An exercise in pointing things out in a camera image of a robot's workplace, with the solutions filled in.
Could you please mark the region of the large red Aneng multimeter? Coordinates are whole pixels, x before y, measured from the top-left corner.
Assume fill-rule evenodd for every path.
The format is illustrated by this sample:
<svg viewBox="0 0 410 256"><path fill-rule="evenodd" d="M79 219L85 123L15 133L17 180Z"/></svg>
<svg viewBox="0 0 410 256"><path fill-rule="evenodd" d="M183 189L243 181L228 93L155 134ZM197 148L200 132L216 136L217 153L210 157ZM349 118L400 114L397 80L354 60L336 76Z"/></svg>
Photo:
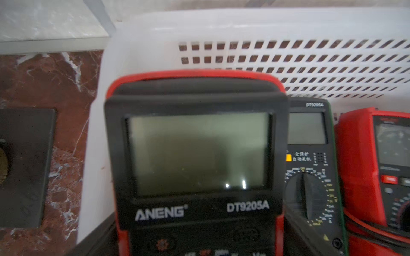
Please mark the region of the large red Aneng multimeter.
<svg viewBox="0 0 410 256"><path fill-rule="evenodd" d="M169 70L104 104L122 256L281 256L290 101L274 76Z"/></svg>

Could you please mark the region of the dark green multimeter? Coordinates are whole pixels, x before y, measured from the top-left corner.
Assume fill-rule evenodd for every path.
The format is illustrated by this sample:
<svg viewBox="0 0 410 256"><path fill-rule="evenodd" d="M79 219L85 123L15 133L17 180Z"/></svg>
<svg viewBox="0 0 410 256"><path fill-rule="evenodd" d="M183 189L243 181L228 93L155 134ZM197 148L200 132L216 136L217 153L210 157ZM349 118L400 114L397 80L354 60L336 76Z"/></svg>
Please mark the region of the dark green multimeter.
<svg viewBox="0 0 410 256"><path fill-rule="evenodd" d="M290 98L286 161L286 255L347 256L334 125L327 100Z"/></svg>

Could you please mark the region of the small red multimeter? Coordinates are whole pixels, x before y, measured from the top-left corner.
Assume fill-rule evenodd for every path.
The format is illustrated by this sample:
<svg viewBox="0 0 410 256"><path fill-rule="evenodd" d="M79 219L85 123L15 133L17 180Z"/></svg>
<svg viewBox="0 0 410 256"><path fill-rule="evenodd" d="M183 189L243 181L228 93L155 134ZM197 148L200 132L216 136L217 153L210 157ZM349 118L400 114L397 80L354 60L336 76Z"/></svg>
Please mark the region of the small red multimeter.
<svg viewBox="0 0 410 256"><path fill-rule="evenodd" d="M364 108L335 126L352 256L410 253L410 116Z"/></svg>

